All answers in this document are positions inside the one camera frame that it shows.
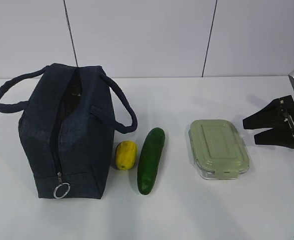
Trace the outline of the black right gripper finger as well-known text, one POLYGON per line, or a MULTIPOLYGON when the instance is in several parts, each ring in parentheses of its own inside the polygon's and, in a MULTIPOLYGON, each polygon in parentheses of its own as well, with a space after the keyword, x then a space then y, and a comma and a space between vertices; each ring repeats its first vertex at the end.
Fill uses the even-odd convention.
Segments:
POLYGON ((272 128, 254 135, 256 145, 280 146, 294 149, 294 137, 290 128, 272 128))
POLYGON ((263 109, 243 119, 243 128, 246 130, 266 128, 290 129, 285 115, 291 103, 291 95, 273 99, 263 109))

